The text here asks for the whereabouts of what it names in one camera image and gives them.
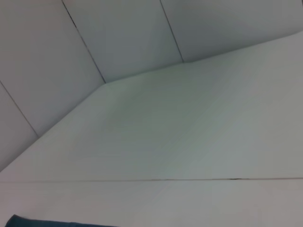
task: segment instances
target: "dark fabric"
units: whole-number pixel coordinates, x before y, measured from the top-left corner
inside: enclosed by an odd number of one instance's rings
[[[5,227],[106,227],[99,225],[80,224],[74,222],[30,220],[13,215]]]

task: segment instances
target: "dark blue cloth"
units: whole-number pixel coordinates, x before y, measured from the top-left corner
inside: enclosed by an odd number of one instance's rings
[[[99,225],[80,224],[74,222],[30,220],[13,215],[5,227],[106,227]]]

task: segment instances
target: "white surface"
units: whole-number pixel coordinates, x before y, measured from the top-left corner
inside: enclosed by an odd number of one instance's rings
[[[181,62],[158,0],[65,0],[107,82]]]
[[[185,61],[303,30],[301,0],[162,0]]]
[[[302,42],[105,84],[0,181],[303,177]]]
[[[0,171],[36,139],[34,131],[0,84]]]
[[[1,183],[0,226],[26,218],[117,227],[302,226],[302,180]]]
[[[0,80],[39,135],[103,83],[61,0],[1,0],[0,28]]]

